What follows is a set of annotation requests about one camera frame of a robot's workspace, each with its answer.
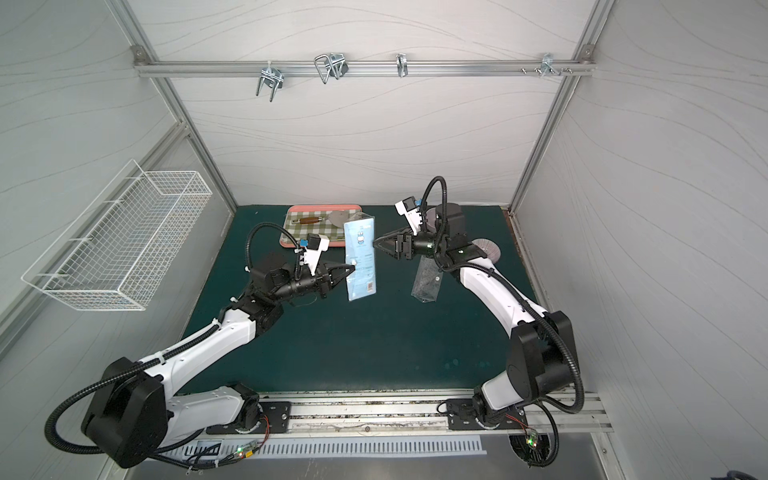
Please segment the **blue ruler set package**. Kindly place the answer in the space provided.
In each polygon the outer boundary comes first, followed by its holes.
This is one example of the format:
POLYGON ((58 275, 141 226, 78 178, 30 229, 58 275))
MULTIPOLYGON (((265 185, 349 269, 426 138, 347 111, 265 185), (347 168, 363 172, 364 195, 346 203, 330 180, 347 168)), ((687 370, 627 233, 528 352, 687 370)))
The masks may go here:
POLYGON ((345 262, 354 266, 346 278, 348 300, 355 301, 376 293, 375 222, 363 212, 356 212, 344 223, 345 262))

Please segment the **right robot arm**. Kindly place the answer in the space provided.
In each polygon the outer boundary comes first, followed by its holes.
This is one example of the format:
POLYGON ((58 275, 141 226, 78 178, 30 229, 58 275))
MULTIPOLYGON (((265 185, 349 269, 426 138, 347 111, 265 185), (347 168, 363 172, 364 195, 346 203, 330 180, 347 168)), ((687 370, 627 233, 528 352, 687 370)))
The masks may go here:
POLYGON ((395 204, 408 226, 379 237, 374 246, 395 259, 416 255, 433 260, 453 275, 489 309, 508 336, 504 371, 475 390, 476 421, 487 428, 500 423, 509 409, 547 403, 576 414, 585 403, 573 327, 561 311, 548 311, 525 296, 502 275, 490 255, 468 239, 460 206, 435 208, 433 222, 420 201, 408 197, 395 204))

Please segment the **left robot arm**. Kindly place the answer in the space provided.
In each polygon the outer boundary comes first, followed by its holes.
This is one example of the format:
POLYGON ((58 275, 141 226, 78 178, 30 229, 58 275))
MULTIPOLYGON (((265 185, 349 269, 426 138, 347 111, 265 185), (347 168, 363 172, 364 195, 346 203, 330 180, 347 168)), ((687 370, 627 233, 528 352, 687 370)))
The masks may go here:
POLYGON ((210 326, 140 361, 131 372, 121 358, 105 376, 123 379, 99 388, 81 424, 82 433, 120 467, 133 467, 162 447, 209 427, 249 433, 263 427, 259 395, 241 383, 183 395, 194 377, 231 351, 265 334, 282 316, 284 303, 308 293, 326 296, 354 272, 352 265, 307 253, 298 267, 279 252, 249 269, 243 292, 231 299, 210 326))

